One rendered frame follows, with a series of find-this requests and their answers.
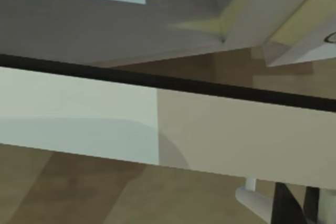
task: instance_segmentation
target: wooden floor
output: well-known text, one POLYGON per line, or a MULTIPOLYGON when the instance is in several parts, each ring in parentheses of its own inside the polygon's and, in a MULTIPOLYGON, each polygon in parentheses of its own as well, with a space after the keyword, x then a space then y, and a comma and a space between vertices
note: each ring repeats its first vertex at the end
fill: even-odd
MULTIPOLYGON (((122 69, 336 99, 336 60, 266 68, 258 48, 122 69)), ((243 178, 5 145, 0 175, 0 224, 263 223, 235 200, 243 178)))

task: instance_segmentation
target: black logo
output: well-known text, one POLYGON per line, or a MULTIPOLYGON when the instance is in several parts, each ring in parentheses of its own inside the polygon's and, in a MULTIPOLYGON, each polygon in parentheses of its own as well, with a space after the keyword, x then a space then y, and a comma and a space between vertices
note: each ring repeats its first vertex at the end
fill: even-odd
POLYGON ((325 39, 324 39, 325 43, 331 43, 331 44, 336 44, 336 32, 328 35, 325 39))

